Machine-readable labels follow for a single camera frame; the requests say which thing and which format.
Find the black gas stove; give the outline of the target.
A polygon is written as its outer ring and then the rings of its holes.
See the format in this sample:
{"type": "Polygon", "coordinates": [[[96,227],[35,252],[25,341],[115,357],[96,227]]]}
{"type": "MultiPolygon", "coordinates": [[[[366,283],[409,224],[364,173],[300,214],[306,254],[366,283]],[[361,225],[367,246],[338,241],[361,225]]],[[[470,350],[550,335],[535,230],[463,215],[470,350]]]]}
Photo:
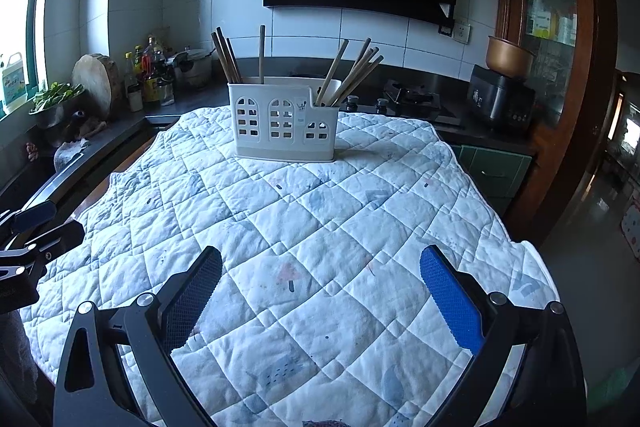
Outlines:
{"type": "Polygon", "coordinates": [[[359,98],[349,95],[341,105],[345,113],[365,113],[388,117],[412,118],[447,128],[462,128],[462,120],[440,101],[440,96],[424,86],[410,87],[388,80],[381,98],[359,98]]]}

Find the wooden chopstick standing in holder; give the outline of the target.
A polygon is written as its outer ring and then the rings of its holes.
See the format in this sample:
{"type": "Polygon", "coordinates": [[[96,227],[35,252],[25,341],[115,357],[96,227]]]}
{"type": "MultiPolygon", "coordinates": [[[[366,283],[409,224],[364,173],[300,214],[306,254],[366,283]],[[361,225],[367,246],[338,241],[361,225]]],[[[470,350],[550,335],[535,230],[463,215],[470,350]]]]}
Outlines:
{"type": "Polygon", "coordinates": [[[264,84],[265,71],[265,49],[266,49],[266,25],[259,27],[259,48],[258,48],[258,79],[260,84],[264,84]]]}

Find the copper inner pot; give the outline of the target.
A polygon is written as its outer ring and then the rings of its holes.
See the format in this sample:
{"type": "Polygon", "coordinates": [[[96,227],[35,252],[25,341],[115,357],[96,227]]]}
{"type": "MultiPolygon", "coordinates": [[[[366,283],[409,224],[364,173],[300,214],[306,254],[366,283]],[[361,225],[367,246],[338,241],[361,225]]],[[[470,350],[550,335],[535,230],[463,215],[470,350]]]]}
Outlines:
{"type": "Polygon", "coordinates": [[[488,37],[487,67],[498,74],[512,78],[527,78],[535,54],[517,44],[494,36],[488,37]]]}

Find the wooden display cabinet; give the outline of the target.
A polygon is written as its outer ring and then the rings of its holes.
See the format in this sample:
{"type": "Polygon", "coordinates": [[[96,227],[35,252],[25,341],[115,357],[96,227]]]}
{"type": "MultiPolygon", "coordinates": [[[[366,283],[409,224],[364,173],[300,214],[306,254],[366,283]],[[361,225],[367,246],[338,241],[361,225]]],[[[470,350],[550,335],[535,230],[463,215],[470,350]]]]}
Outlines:
{"type": "Polygon", "coordinates": [[[496,34],[533,53],[535,152],[506,217],[517,241],[544,243],[591,166],[613,110],[616,0],[499,0],[496,34]]]}

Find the white plastic utensil holder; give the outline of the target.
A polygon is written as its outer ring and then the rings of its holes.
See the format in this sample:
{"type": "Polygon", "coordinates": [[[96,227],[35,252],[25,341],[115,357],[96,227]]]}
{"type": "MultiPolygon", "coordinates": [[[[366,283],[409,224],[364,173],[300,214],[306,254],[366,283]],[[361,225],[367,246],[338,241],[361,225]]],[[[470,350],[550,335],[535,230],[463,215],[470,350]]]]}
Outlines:
{"type": "Polygon", "coordinates": [[[228,86],[236,153],[276,161],[331,161],[338,108],[328,104],[341,83],[308,77],[248,77],[228,86]]]}

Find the steel bowl of greens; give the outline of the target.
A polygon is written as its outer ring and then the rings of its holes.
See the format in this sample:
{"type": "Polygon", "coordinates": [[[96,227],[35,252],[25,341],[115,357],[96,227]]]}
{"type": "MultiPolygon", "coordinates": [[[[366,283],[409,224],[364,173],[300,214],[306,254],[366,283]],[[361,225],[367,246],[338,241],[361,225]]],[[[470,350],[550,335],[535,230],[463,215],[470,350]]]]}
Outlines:
{"type": "Polygon", "coordinates": [[[39,129],[50,129],[61,124],[75,112],[85,87],[69,82],[51,83],[47,90],[35,95],[34,108],[29,115],[39,129]]]}

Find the round wooden cutting board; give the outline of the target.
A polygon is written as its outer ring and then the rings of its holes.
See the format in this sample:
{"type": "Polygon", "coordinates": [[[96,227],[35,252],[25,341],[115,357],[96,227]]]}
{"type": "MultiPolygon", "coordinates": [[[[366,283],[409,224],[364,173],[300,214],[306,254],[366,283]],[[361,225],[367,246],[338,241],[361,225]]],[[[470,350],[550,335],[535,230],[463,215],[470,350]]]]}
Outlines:
{"type": "Polygon", "coordinates": [[[102,120],[110,120],[122,106],[122,78],[111,57],[84,54],[72,70],[72,85],[78,84],[88,93],[91,110],[102,120]]]}

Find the white quilted cloth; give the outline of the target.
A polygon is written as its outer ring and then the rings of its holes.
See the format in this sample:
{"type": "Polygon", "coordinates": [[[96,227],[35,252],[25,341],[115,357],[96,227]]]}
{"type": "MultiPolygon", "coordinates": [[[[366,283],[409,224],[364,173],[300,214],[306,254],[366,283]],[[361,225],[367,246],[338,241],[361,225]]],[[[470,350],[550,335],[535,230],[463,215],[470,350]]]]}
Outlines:
{"type": "Polygon", "coordinates": [[[438,247],[485,291],[541,308],[558,291],[515,243],[431,124],[338,118],[334,161],[241,158],[225,107],[160,132],[80,215],[22,311],[36,363],[58,373],[84,301],[126,306],[207,246],[221,279],[175,363],[221,426],[422,426],[470,361],[423,283],[438,247]]]}

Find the wall power socket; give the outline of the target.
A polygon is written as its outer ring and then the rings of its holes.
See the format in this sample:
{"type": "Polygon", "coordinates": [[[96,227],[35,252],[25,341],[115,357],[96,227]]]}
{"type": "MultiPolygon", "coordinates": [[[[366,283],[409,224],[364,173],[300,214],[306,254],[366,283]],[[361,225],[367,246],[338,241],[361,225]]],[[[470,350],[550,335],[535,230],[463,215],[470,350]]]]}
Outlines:
{"type": "Polygon", "coordinates": [[[469,23],[455,22],[452,28],[452,38],[465,46],[470,42],[472,26],[469,23]]]}

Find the dark soy sauce bottle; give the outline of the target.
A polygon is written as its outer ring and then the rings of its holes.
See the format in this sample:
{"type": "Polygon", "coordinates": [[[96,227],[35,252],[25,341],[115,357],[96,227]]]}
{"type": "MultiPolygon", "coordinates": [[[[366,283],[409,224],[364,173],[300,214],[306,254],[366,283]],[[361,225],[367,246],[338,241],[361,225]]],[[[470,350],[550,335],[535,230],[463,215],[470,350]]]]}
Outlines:
{"type": "Polygon", "coordinates": [[[157,38],[150,35],[148,45],[142,54],[143,72],[143,98],[144,103],[149,106],[159,106],[162,96],[160,95],[160,80],[165,72],[166,57],[162,46],[157,38]]]}

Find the small white jar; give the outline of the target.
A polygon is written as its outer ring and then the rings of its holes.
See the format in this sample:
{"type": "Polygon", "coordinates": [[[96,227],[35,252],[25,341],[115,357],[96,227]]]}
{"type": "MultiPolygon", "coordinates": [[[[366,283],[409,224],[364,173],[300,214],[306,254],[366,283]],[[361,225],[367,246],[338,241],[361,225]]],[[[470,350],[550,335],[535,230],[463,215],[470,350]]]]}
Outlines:
{"type": "Polygon", "coordinates": [[[143,109],[143,96],[140,84],[132,84],[127,88],[127,100],[132,113],[140,112],[143,109]]]}

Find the black rice cooker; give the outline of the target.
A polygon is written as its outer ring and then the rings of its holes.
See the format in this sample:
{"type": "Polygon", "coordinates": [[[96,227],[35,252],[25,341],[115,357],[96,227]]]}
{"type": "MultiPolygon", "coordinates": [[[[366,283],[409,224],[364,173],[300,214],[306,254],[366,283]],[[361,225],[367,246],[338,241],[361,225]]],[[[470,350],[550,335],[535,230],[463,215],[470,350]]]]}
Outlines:
{"type": "Polygon", "coordinates": [[[506,77],[475,65],[466,101],[469,112],[493,132],[511,138],[528,135],[536,92],[522,78],[506,77]]]}

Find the yellow cap oil bottle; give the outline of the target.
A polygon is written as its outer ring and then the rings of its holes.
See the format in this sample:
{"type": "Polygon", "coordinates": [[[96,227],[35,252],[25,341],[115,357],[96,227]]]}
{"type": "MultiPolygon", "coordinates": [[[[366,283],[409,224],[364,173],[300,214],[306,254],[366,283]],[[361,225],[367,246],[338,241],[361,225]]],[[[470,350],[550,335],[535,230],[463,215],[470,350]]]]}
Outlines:
{"type": "Polygon", "coordinates": [[[130,51],[125,53],[125,69],[124,69],[124,88],[127,98],[127,88],[132,84],[138,83],[136,75],[134,75],[134,54],[130,51]]]}

